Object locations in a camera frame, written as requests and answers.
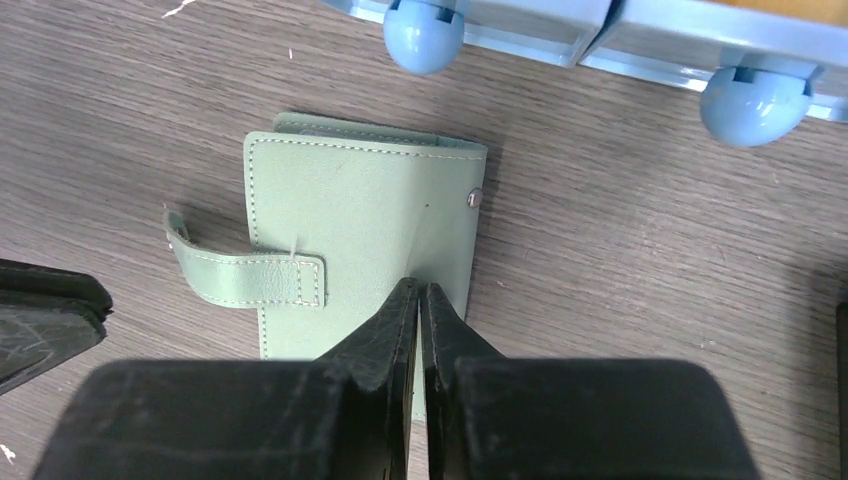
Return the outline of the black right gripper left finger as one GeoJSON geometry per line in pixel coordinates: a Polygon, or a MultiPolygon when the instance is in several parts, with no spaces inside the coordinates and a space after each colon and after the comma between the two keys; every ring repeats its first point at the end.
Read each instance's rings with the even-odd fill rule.
{"type": "Polygon", "coordinates": [[[403,479],[418,284],[319,358],[123,360],[61,416],[38,479],[403,479]]]}

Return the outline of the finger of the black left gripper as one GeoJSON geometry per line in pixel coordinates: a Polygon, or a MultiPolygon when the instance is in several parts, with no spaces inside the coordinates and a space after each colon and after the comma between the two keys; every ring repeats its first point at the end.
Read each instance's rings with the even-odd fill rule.
{"type": "Polygon", "coordinates": [[[113,300],[94,277],[1,261],[1,393],[6,394],[107,337],[113,300]]]}

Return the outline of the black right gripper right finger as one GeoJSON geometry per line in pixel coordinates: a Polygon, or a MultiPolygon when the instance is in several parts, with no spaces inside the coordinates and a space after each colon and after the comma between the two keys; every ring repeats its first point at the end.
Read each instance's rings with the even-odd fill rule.
{"type": "Polygon", "coordinates": [[[434,479],[756,479],[726,395],[663,358],[510,358],[422,290],[434,479]]]}

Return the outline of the mint green card holder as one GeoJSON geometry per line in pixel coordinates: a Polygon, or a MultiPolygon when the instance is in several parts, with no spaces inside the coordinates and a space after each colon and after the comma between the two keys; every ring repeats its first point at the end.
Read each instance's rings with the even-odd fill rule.
{"type": "Polygon", "coordinates": [[[243,144],[250,249],[163,226],[190,288],[257,314],[263,360],[314,360],[371,317],[404,277],[467,309],[488,149],[464,139],[303,113],[243,144]]]}

